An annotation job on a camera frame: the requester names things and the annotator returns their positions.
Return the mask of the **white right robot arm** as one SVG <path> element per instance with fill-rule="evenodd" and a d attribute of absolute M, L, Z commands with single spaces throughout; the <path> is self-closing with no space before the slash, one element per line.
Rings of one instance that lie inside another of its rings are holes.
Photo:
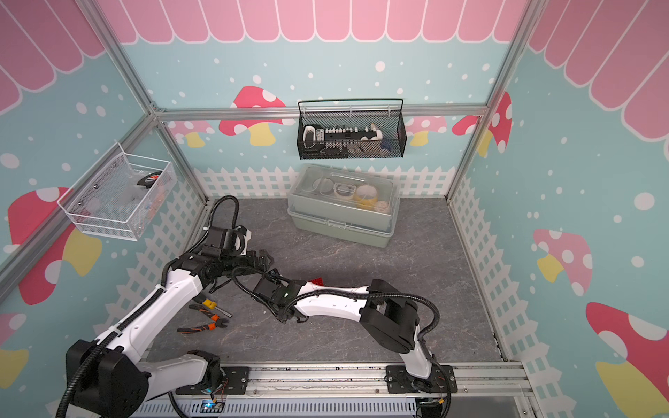
<path fill-rule="evenodd" d="M 356 322 L 382 348 L 400 355 L 412 390 L 430 393 L 439 389 L 437 360 L 425 341 L 441 319 L 433 302 L 402 293 L 384 280 L 341 288 L 270 275 L 259 280 L 251 295 L 282 323 L 293 318 L 304 322 L 314 316 Z"/>

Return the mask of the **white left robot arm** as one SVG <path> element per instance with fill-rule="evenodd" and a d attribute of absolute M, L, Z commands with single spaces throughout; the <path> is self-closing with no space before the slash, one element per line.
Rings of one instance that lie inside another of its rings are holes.
<path fill-rule="evenodd" d="M 69 348 L 67 387 L 56 415 L 64 417 L 70 406 L 77 406 L 101 417 L 129 417 L 144 401 L 173 397 L 185 386 L 222 395 L 229 380 L 218 355 L 191 350 L 165 362 L 145 362 L 143 355 L 179 310 L 214 279 L 265 273 L 273 263 L 264 250 L 235 257 L 186 253 L 167 263 L 157 287 L 139 306 L 96 339 Z"/>

